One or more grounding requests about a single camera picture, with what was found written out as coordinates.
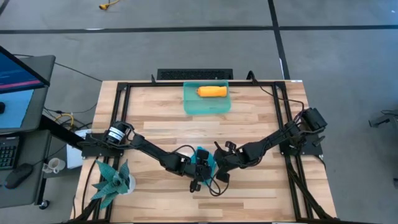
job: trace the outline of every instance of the black keyboard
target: black keyboard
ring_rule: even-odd
[[[19,136],[0,138],[0,170],[13,169],[17,165]]]
[[[158,69],[158,80],[233,80],[232,69]]]

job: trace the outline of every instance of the computer screen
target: computer screen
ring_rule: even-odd
[[[44,87],[46,83],[19,59],[0,51],[0,93]]]

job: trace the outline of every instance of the artificial plant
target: artificial plant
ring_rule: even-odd
[[[106,208],[118,194],[125,194],[129,190],[130,178],[129,168],[126,162],[120,167],[119,172],[113,169],[108,164],[96,160],[101,175],[105,178],[98,184],[93,184],[93,187],[99,191],[91,198],[92,200],[105,197],[101,202],[100,209]]]

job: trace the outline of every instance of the yellow cable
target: yellow cable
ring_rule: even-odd
[[[62,118],[62,117],[64,117],[64,116],[68,116],[68,117],[70,117],[70,128],[72,128],[73,127],[73,121],[75,120],[74,118],[73,118],[73,116],[72,116],[72,114],[68,114],[68,113],[64,113],[64,114],[60,114],[59,116],[57,116],[56,118],[55,118],[55,122],[57,122],[58,121],[58,119],[60,119],[60,118]]]
[[[110,7],[110,5],[116,4],[116,3],[118,3],[119,1],[120,1],[120,0],[116,0],[116,1],[111,2],[111,3],[108,3],[108,4],[101,4],[101,5],[99,5],[99,8],[102,9],[102,10],[107,10],[108,7]]]

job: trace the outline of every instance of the butcher block tabletop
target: butcher block tabletop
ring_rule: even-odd
[[[118,82],[102,83],[93,121],[94,133],[102,133],[109,128]],[[302,82],[286,81],[286,87],[289,99],[302,101],[308,107]],[[264,89],[272,92],[271,87]],[[134,126],[135,132],[165,151],[189,144],[214,153],[214,141],[220,145],[232,141],[241,146],[259,141],[278,130],[273,97],[258,86],[230,86],[229,94],[232,102],[229,113],[190,116],[183,109],[182,86],[133,87],[126,122]],[[121,117],[123,99],[124,92],[117,119]],[[294,117],[301,105],[290,102],[290,108]],[[179,152],[188,156],[193,153],[189,148]],[[125,151],[120,164],[127,159],[130,173],[136,179],[136,188],[133,193],[118,195],[114,199],[111,223],[295,221],[285,160],[278,146],[268,150],[257,166],[230,171],[228,190],[219,197],[211,196],[205,185],[199,192],[190,193],[191,179],[165,171],[157,160],[143,152]],[[302,156],[302,160],[309,191],[324,210],[335,217],[323,164],[315,156]],[[75,197],[76,216],[81,213],[83,190],[93,161],[94,158],[87,158],[83,162]],[[95,165],[88,179],[85,206],[97,191],[91,185],[98,183],[99,179],[100,171]],[[226,184],[218,183],[221,189],[225,188]],[[301,215],[305,217],[303,197],[298,188],[297,192]],[[100,218],[104,217],[104,211],[101,211]]]

